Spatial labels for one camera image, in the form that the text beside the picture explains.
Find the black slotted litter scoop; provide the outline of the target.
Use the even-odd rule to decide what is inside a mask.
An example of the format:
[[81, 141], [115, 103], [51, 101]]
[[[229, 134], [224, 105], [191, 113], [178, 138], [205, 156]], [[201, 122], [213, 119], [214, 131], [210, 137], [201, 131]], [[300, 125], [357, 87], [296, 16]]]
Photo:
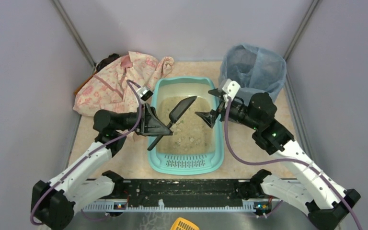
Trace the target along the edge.
[[[167, 128], [170, 131], [169, 136], [173, 134], [173, 132], [170, 130], [170, 128], [175, 124], [183, 115], [184, 113], [189, 109], [189, 107], [194, 103], [194, 101], [197, 99], [197, 96], [191, 96], [182, 99], [169, 113], [169, 123], [167, 124]], [[153, 150], [156, 145], [159, 143], [159, 141], [164, 137], [165, 135], [158, 135], [155, 140], [148, 146], [147, 150], [151, 151]]]

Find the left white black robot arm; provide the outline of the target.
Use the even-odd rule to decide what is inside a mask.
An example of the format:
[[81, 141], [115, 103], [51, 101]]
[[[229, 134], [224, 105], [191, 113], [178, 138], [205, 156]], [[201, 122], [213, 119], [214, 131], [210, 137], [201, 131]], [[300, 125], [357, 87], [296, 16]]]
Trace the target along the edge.
[[127, 134], [141, 136], [171, 136], [171, 124], [164, 124], [155, 108], [141, 104], [136, 112], [116, 113], [99, 110], [93, 117], [93, 129], [98, 136], [74, 163], [48, 182], [33, 186], [30, 222], [53, 230], [64, 229], [77, 212], [93, 201], [110, 195], [122, 181], [113, 172], [87, 182], [101, 165], [112, 159], [123, 147]]

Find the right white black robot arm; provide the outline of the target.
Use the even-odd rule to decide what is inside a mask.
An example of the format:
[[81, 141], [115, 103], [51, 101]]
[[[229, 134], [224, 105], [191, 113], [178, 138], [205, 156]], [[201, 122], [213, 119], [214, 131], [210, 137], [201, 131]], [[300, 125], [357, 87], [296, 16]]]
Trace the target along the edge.
[[281, 199], [303, 212], [319, 230], [334, 230], [346, 216], [354, 214], [353, 206], [360, 194], [340, 186], [307, 155], [275, 119], [277, 108], [268, 93], [254, 94], [248, 105], [219, 89], [210, 90], [209, 94], [219, 98], [217, 109], [197, 112], [208, 126], [213, 127], [220, 119], [225, 126], [233, 120], [253, 129], [256, 145], [272, 157], [269, 163], [283, 163], [298, 181], [293, 184], [262, 169], [250, 179], [247, 192]]

